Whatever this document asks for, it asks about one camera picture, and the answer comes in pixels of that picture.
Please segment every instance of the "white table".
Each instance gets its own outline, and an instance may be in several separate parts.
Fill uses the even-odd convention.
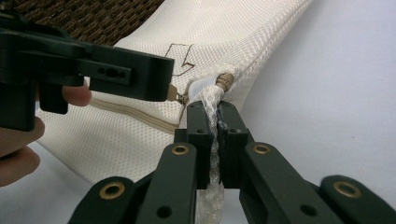
[[[396,208],[396,2],[317,0],[251,90],[241,112],[256,141],[307,180],[359,180]],[[40,167],[0,189],[0,223],[67,223],[91,187],[39,144]],[[247,223],[227,190],[222,223]]]

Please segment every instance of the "finger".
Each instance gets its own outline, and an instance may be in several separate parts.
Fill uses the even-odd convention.
[[[0,160],[0,187],[14,183],[31,174],[40,163],[40,158],[32,149],[25,146],[6,159]]]
[[[62,90],[64,99],[71,105],[84,106],[90,103],[92,98],[91,91],[88,89],[87,82],[81,87],[66,87]]]
[[[30,132],[22,132],[0,128],[0,157],[18,150],[43,136],[45,125],[35,118],[35,128]]]

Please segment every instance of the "brown woven background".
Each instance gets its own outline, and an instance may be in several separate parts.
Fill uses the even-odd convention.
[[[163,0],[16,0],[28,21],[66,30],[73,38],[114,45],[138,28]]]

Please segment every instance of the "metal grommet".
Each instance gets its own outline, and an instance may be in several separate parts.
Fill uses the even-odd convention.
[[[176,146],[172,148],[172,152],[175,155],[181,156],[189,153],[189,148],[185,146]]]
[[[361,191],[355,185],[346,181],[337,181],[332,184],[332,186],[340,194],[348,198],[359,198],[361,197]]]
[[[125,186],[120,182],[110,182],[106,184],[99,192],[102,199],[112,200],[121,196],[125,191]]]
[[[269,148],[268,146],[263,145],[263,144],[256,145],[253,147],[253,149],[255,152],[262,154],[262,155],[268,154],[271,152],[271,148]]]

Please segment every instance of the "white fabric bag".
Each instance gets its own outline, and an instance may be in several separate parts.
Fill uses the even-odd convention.
[[[266,60],[310,2],[167,0],[116,46],[174,58],[172,84],[190,102],[204,102],[215,133],[218,102],[242,107]],[[226,92],[216,86],[221,74],[233,75]],[[46,123],[39,143],[93,183],[113,175],[137,181],[155,170],[173,130],[185,127],[184,108],[94,92],[91,105],[70,105],[67,115],[38,112]],[[211,182],[217,183],[216,142],[212,152]],[[197,221],[219,222],[221,192],[217,184],[201,192],[206,196],[199,197],[204,205],[197,206]]]

